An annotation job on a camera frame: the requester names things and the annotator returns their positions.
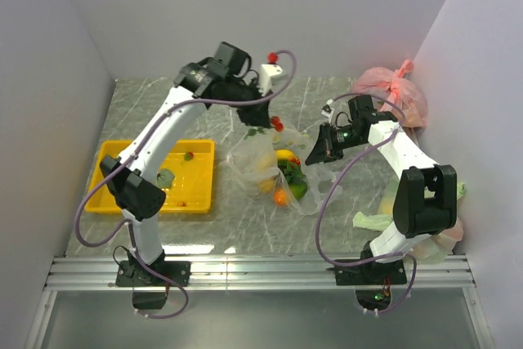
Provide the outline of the red fake cherries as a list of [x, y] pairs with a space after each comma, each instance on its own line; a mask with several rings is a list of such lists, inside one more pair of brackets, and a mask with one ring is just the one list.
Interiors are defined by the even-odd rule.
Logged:
[[282, 132], [284, 130], [284, 125], [278, 116], [273, 116], [270, 118], [270, 125], [277, 131]]

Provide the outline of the yellow fake banana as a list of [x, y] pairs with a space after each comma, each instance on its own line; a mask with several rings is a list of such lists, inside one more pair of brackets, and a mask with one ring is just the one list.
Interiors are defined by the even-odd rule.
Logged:
[[301, 165], [300, 159], [291, 150], [280, 149], [277, 150], [275, 153], [279, 162], [286, 161], [290, 163], [295, 163], [298, 166]]

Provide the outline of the green orange fake mango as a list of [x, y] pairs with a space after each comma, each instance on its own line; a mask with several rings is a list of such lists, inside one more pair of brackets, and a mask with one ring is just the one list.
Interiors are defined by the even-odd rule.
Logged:
[[308, 185], [304, 180], [291, 181], [288, 183], [288, 188], [296, 201], [300, 201], [308, 191]]

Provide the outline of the clear plastic bag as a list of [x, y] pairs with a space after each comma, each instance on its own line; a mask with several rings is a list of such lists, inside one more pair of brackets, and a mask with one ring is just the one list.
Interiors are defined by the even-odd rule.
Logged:
[[[257, 184], [264, 179], [278, 177], [276, 189], [284, 189], [288, 195], [288, 205], [280, 207], [303, 216], [316, 214], [336, 180], [337, 172], [324, 163], [305, 165], [313, 140], [309, 134], [299, 132], [292, 124], [282, 123], [282, 132], [277, 132], [273, 127], [248, 129], [227, 153], [226, 163], [233, 178], [246, 194], [261, 196], [275, 204], [274, 192], [263, 194]], [[280, 149], [291, 150], [300, 159], [301, 165], [279, 162], [275, 152]], [[296, 201], [288, 183], [299, 180], [306, 181], [308, 191], [300, 201]]]

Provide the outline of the orange fake orange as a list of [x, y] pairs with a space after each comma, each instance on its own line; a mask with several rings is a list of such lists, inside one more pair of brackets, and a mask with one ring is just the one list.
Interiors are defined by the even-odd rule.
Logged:
[[288, 195], [284, 189], [275, 190], [273, 193], [273, 201], [278, 206], [287, 206], [288, 205]]

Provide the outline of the yellow fake lemon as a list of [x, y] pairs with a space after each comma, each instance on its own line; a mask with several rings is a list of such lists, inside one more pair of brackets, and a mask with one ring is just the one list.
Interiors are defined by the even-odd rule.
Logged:
[[261, 193], [273, 193], [279, 184], [278, 177], [270, 177], [260, 181], [257, 186]]

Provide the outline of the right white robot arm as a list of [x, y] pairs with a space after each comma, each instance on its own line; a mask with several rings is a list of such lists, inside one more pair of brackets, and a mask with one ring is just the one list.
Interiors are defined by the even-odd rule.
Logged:
[[369, 255], [359, 261], [338, 262], [324, 252], [320, 256], [339, 269], [360, 266], [363, 279], [377, 283], [387, 275], [387, 263], [407, 257], [417, 243], [455, 226], [457, 173], [451, 165], [441, 165], [423, 153], [405, 133], [406, 115], [398, 105], [388, 101], [390, 110], [380, 112], [373, 104], [375, 94], [347, 93], [346, 98], [349, 125], [322, 123], [305, 164], [331, 163], [342, 159], [344, 150], [367, 145], [338, 175], [329, 189], [334, 192], [353, 165], [366, 154], [379, 152], [399, 180], [393, 222], [369, 243]]

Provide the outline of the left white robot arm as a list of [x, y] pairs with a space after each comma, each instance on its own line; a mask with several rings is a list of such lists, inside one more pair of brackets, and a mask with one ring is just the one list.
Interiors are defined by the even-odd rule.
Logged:
[[155, 179], [186, 129], [214, 101], [236, 108], [240, 120], [248, 126], [270, 126], [269, 104], [259, 99], [272, 92], [284, 71], [274, 62], [263, 64], [253, 80], [246, 83], [241, 72], [250, 68], [251, 60], [247, 52], [222, 42], [214, 56], [185, 65], [139, 136], [118, 157], [107, 155], [101, 160], [109, 192], [129, 222], [132, 251], [140, 259], [135, 274], [144, 284], [155, 285], [164, 276], [165, 266], [159, 260], [164, 251], [158, 217], [166, 194], [155, 185]]

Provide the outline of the small fake strawberry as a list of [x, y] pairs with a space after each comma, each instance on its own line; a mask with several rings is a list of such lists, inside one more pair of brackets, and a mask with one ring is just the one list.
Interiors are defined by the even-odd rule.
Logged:
[[194, 153], [193, 152], [185, 152], [184, 153], [184, 156], [183, 156], [183, 159], [185, 161], [191, 161], [194, 159]]

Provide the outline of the pink tied plastic bag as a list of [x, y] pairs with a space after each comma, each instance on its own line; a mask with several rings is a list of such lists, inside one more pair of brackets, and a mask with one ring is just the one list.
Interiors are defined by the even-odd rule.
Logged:
[[363, 72], [352, 84], [351, 90], [354, 93], [375, 95], [382, 102], [380, 111], [399, 113], [388, 101], [399, 107], [405, 114], [405, 127], [425, 128], [428, 118], [427, 101], [421, 90], [406, 78], [412, 71], [411, 60], [405, 60], [396, 70], [373, 67]]

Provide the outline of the green fake leaf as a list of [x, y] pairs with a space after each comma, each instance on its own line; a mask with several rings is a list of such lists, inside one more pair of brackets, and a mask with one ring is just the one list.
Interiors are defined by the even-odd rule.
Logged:
[[175, 180], [174, 173], [168, 168], [161, 168], [156, 174], [155, 185], [160, 189], [171, 189]]

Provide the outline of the green plastic bag with fruit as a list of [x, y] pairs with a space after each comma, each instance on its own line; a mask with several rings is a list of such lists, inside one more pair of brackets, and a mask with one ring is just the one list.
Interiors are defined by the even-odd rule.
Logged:
[[[353, 226], [360, 229], [383, 232], [393, 222], [392, 210], [398, 185], [399, 181], [396, 178], [392, 178], [384, 190], [378, 206], [378, 213], [366, 216], [362, 212], [358, 212], [353, 217]], [[458, 218], [452, 228], [422, 240], [412, 248], [410, 253], [422, 264], [443, 262], [453, 252], [456, 244], [463, 239], [463, 235], [463, 224]]]

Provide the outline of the yellow plastic tray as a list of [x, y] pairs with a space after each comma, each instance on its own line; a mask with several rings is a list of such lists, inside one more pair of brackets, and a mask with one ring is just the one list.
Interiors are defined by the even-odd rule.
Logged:
[[[108, 140], [101, 144], [92, 174], [89, 191], [103, 179], [99, 168], [101, 159], [106, 155], [116, 157], [132, 141]], [[179, 140], [160, 165], [170, 169], [175, 180], [166, 192], [166, 200], [160, 213], [207, 213], [212, 201], [212, 178], [214, 170], [216, 143], [213, 140]], [[185, 161], [185, 152], [193, 152], [194, 159]], [[98, 190], [87, 202], [85, 210], [89, 213], [120, 214], [121, 209], [115, 203], [107, 186]]]

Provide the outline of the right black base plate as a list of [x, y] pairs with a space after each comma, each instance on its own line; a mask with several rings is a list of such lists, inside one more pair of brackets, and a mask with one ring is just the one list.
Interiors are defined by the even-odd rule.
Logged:
[[330, 268], [334, 273], [337, 286], [361, 286], [383, 284], [406, 284], [407, 277], [402, 261], [379, 263], [370, 262], [353, 267], [334, 266]]

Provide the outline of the aluminium mounting rail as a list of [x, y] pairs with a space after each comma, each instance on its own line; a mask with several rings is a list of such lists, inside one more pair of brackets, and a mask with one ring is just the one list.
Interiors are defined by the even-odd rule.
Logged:
[[[180, 255], [168, 261], [188, 261], [188, 291], [271, 291], [379, 289], [378, 285], [338, 285], [330, 265], [317, 255]], [[57, 257], [51, 264], [46, 291], [130, 291], [118, 287], [112, 257]], [[474, 288], [467, 258], [453, 255], [444, 262], [421, 265], [415, 289]]]

